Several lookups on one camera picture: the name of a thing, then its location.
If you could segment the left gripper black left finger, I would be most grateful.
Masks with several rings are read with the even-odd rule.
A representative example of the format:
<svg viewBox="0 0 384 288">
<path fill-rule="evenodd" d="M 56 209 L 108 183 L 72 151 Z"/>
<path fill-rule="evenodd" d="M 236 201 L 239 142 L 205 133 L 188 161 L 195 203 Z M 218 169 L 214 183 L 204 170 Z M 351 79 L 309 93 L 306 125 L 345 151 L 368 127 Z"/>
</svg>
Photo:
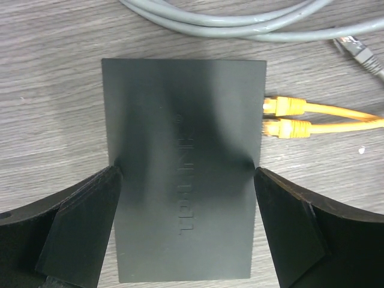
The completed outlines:
<svg viewBox="0 0 384 288">
<path fill-rule="evenodd" d="M 121 190 L 109 166 L 1 213 L 1 287 L 97 287 Z"/>
</svg>

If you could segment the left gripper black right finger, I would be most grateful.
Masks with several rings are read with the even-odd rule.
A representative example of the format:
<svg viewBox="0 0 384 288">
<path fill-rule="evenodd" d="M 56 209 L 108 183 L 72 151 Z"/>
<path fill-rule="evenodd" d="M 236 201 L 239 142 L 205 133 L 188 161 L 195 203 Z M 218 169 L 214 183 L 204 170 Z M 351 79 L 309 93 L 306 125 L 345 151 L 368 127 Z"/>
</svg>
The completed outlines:
<svg viewBox="0 0 384 288">
<path fill-rule="evenodd" d="M 383 287 L 383 215 L 257 168 L 257 202 L 280 287 Z"/>
</svg>

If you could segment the black network switch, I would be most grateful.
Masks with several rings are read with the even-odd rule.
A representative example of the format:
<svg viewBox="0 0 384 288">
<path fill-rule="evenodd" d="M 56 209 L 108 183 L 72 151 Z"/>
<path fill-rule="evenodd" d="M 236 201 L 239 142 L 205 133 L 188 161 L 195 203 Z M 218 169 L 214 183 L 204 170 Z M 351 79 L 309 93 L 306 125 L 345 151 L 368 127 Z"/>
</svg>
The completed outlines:
<svg viewBox="0 0 384 288">
<path fill-rule="evenodd" d="M 103 59 L 122 283 L 248 278 L 266 62 Z"/>
</svg>

